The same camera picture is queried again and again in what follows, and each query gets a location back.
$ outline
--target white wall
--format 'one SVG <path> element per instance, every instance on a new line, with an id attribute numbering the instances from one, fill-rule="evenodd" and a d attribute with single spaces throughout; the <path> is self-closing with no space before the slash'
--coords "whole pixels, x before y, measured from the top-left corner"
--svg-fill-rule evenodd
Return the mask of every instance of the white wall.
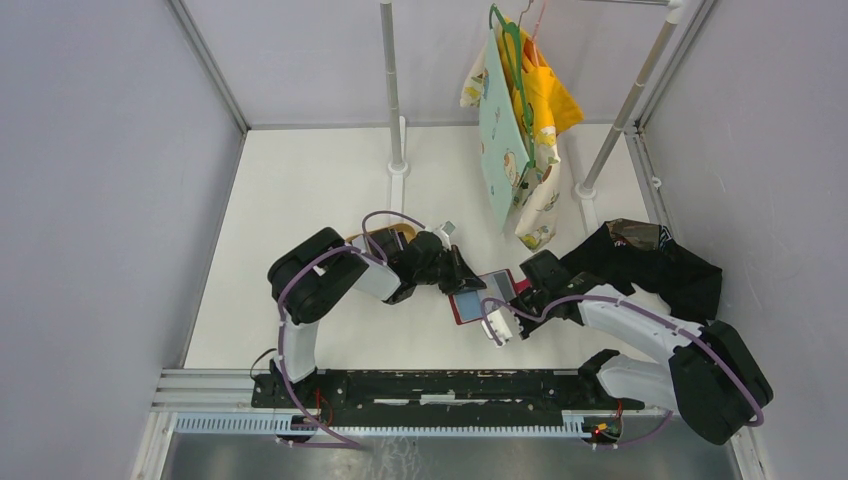
<path id="1" fill-rule="evenodd" d="M 239 134 L 164 1 L 0 2 L 0 478 L 127 478 Z"/>
<path id="2" fill-rule="evenodd" d="M 648 125 L 687 247 L 725 269 L 720 317 L 775 390 L 776 478 L 848 477 L 848 2 L 723 1 Z"/>
<path id="3" fill-rule="evenodd" d="M 517 20 L 528 2 L 497 3 Z M 387 120 L 377 0 L 186 4 L 252 124 Z M 412 122 L 477 120 L 476 110 L 459 107 L 459 90 L 486 41 L 491 4 L 394 1 L 401 112 Z M 525 15 L 528 30 L 541 5 Z M 538 42 L 588 120 L 618 113 L 665 15 L 657 6 L 549 1 Z"/>

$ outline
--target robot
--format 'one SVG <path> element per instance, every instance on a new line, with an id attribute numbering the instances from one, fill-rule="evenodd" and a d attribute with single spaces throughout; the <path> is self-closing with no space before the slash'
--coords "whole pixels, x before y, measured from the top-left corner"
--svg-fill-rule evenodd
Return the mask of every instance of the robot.
<path id="1" fill-rule="evenodd" d="M 383 229 L 348 243 L 328 227 L 277 260 L 268 280 L 282 317 L 280 355 L 270 362 L 270 373 L 255 377 L 253 406 L 285 408 L 301 405 L 298 397 L 314 398 L 335 405 L 337 425 L 359 427 L 556 426 L 563 410 L 612 409 L 621 399 L 628 408 L 650 404 L 677 411 L 693 431 L 716 445 L 743 426 L 762 423 L 762 407 L 774 393 L 733 327 L 721 321 L 702 325 L 630 303 L 604 280 L 566 271 L 547 250 L 521 264 L 530 286 L 515 299 L 483 301 L 484 312 L 491 310 L 487 301 L 498 307 L 484 314 L 486 335 L 503 345 L 511 336 L 508 322 L 514 321 L 524 341 L 544 323 L 564 319 L 611 334 L 653 362 L 604 350 L 576 375 L 525 370 L 399 376 L 319 369 L 314 355 L 318 324 L 351 288 L 397 304 L 419 285 L 437 285 L 446 295 L 485 287 L 451 244 L 453 228 L 448 222 L 418 232 L 411 241 Z M 448 414 L 421 401 L 448 392 L 468 403 L 447 409 L 453 412 Z M 387 408 L 381 399 L 396 403 Z M 521 400 L 537 408 L 515 408 Z M 398 401 L 407 403 L 399 406 Z"/>

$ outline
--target gray floor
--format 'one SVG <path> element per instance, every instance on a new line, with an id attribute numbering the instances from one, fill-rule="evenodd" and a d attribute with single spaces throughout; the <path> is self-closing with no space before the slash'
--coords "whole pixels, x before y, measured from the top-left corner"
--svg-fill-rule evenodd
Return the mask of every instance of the gray floor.
<path id="1" fill-rule="evenodd" d="M 656 421 L 628 419 L 625 433 L 641 435 Z M 177 434 L 162 478 L 741 478 L 729 446 L 707 443 L 679 420 L 650 443 L 613 452 L 592 452 L 576 439 L 388 437 L 362 441 L 368 450 L 291 450 L 268 437 Z"/>

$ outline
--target green hanger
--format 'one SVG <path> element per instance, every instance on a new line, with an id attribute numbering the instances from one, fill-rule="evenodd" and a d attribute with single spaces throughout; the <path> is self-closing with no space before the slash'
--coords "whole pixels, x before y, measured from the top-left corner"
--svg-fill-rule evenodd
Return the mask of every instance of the green hanger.
<path id="1" fill-rule="evenodd" d="M 507 45 L 507 35 L 512 38 L 513 45 L 515 45 L 515 53 L 517 54 L 517 58 L 513 59 L 512 55 L 509 53 L 509 49 L 506 49 L 506 61 L 509 65 L 509 72 L 512 75 L 512 83 L 515 85 L 515 88 L 518 89 L 519 98 L 521 98 L 521 106 L 524 111 L 524 132 L 526 133 L 526 137 L 524 139 L 525 146 L 527 148 L 527 154 L 530 157 L 530 162 L 527 164 L 527 169 L 535 168 L 536 166 L 536 157 L 534 155 L 534 140 L 533 140 L 533 111 L 530 109 L 530 105 L 527 104 L 527 96 L 524 93 L 524 82 L 521 79 L 521 28 L 516 25 L 514 22 L 507 23 L 504 20 L 503 15 L 501 15 L 500 10 L 498 10 L 497 5 L 494 3 L 492 7 L 489 9 L 489 30 L 492 29 L 492 13 L 494 13 L 498 17 L 498 21 L 501 24 L 501 37 L 503 38 L 504 45 Z"/>

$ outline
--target black cloth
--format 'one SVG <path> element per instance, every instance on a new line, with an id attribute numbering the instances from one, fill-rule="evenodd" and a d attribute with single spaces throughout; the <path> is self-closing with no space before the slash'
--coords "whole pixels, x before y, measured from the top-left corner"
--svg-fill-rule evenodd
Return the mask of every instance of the black cloth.
<path id="1" fill-rule="evenodd" d="M 706 324 L 716 317 L 721 269 L 678 245 L 663 226 L 606 222 L 560 264 L 570 275 L 601 277 L 624 295 L 635 293 L 631 283 L 657 293 L 682 320 Z"/>

